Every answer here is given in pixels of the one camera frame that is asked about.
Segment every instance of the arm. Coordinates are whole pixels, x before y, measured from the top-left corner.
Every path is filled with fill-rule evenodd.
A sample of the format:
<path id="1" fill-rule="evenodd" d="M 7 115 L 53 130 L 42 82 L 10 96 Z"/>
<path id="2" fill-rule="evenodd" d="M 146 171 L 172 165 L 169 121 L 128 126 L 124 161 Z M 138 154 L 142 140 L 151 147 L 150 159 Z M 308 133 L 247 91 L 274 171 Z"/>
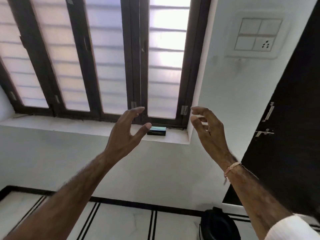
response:
<path id="1" fill-rule="evenodd" d="M 55 193 L 4 240 L 67 239 L 92 193 L 106 173 L 127 156 L 151 128 L 147 123 L 132 136 L 131 123 L 144 110 L 126 111 L 114 125 L 104 152 Z"/>
<path id="2" fill-rule="evenodd" d="M 191 116 L 191 122 L 198 133 L 201 144 L 225 172 L 237 160 L 228 149 L 223 124 L 207 108 L 193 107 L 191 109 L 193 115 L 202 115 L 199 118 Z M 202 122 L 208 122 L 208 125 L 203 125 Z M 263 188 L 258 178 L 243 166 L 235 166 L 228 173 L 228 178 L 260 240 L 266 237 L 273 225 L 292 215 Z"/>

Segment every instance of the power socket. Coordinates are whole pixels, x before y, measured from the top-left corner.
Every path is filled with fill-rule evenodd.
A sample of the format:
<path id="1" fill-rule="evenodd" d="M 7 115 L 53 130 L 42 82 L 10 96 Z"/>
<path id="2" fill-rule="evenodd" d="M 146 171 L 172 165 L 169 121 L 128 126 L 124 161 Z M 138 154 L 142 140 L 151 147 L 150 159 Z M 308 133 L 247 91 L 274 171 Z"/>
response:
<path id="1" fill-rule="evenodd" d="M 272 50 L 275 38 L 257 37 L 253 46 L 253 51 L 270 52 Z"/>

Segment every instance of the window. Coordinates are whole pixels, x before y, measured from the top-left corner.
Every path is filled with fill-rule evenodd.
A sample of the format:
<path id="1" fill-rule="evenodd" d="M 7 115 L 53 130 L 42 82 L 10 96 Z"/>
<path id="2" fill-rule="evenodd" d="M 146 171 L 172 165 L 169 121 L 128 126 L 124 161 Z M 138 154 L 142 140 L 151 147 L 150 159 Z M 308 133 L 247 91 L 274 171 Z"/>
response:
<path id="1" fill-rule="evenodd" d="M 0 0 L 16 113 L 186 128 L 211 0 Z"/>

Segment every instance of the forearm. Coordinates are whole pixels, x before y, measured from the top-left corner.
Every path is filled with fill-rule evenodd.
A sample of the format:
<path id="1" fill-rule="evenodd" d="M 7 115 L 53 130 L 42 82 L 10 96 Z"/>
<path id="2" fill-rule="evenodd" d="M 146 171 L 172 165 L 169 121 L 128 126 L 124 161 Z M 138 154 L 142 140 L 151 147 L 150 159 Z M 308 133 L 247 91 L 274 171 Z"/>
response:
<path id="1" fill-rule="evenodd" d="M 234 167 L 227 176 L 260 240 L 266 237 L 273 225 L 292 215 L 243 166 Z"/>
<path id="2" fill-rule="evenodd" d="M 66 239 L 115 162 L 111 155 L 98 155 L 4 240 Z"/>

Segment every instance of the white window sill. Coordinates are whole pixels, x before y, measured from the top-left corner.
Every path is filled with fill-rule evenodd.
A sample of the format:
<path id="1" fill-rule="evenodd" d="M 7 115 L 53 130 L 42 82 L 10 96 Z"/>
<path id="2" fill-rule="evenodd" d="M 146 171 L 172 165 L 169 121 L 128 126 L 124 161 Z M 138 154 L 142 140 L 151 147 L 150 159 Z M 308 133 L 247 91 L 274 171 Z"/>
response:
<path id="1" fill-rule="evenodd" d="M 110 136 L 114 123 L 29 115 L 19 118 L 6 119 L 0 122 L 0 125 L 87 135 Z M 132 125 L 131 134 L 135 134 L 140 127 L 141 125 Z M 186 129 L 167 129 L 166 136 L 146 135 L 142 140 L 176 144 L 190 144 Z"/>

